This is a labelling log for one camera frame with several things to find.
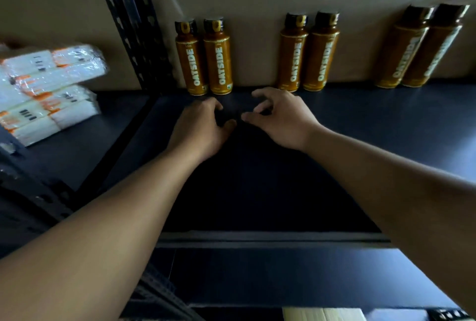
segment bottle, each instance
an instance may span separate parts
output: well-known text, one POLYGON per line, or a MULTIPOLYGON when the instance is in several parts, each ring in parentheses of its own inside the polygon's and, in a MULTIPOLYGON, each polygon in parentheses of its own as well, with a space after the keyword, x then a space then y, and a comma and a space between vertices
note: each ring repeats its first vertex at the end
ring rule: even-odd
POLYGON ((327 82, 332 57, 340 31, 337 29, 339 12, 319 11, 316 23, 306 44, 306 62, 302 87, 307 91, 320 91, 327 82))
POLYGON ((430 20, 430 29, 402 79, 408 87, 421 87, 431 77, 463 27, 461 18, 469 5, 440 4, 430 20))
POLYGON ((277 88, 295 92, 299 88, 304 54, 304 43, 308 32, 304 29, 307 15, 288 13, 281 31, 277 88))
POLYGON ((208 82, 205 54, 197 34, 197 24, 194 19, 175 22, 175 30, 175 44, 187 90, 192 96, 203 96, 208 92, 208 82))
POLYGON ((204 19, 210 89, 215 95, 227 95, 233 89, 230 37, 223 31, 223 17, 204 19))
POLYGON ((376 86, 395 88, 400 83, 428 31, 433 10, 432 6, 410 5, 392 26, 377 62, 376 86))

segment person's right arm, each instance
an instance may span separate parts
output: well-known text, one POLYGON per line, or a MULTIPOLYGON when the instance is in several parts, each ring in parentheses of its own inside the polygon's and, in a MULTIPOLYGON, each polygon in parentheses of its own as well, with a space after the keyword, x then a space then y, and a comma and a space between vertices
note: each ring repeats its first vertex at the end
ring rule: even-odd
POLYGON ((275 88, 245 122, 320 163, 433 282, 476 314, 476 185, 333 132, 303 100, 275 88), (266 108, 272 114, 261 115, 266 108))

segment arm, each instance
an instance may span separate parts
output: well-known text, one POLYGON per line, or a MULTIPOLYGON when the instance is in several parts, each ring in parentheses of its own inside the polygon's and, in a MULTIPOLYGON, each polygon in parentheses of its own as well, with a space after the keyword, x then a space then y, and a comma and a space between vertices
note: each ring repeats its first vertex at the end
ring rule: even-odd
POLYGON ((242 118, 319 162, 428 277, 476 314, 476 186, 320 125, 300 97, 274 88, 242 118), (272 114, 259 114, 272 107, 272 114))
POLYGON ((193 103, 158 158, 2 259, 0 320, 117 320, 182 185, 236 125, 215 107, 193 103))

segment forearm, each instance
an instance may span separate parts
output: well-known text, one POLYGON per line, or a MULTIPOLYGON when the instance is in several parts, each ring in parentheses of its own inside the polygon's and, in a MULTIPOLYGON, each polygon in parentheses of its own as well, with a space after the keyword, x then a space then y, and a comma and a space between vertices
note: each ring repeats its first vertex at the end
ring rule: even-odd
POLYGON ((163 154, 4 258, 0 318, 117 319, 195 166, 163 154))
POLYGON ((328 130, 313 132, 307 152, 395 246, 476 312, 475 185, 328 130))

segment person's left hand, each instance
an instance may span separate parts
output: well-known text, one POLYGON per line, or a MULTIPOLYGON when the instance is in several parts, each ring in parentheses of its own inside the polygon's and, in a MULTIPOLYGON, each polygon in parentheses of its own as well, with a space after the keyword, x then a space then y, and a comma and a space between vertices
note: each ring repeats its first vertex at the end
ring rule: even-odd
POLYGON ((215 121, 215 108, 223 109, 216 98, 208 98, 203 102, 194 101, 185 107, 175 124, 167 150, 186 152, 198 164, 216 154, 237 123, 234 119, 230 119, 223 127, 218 127, 215 121))

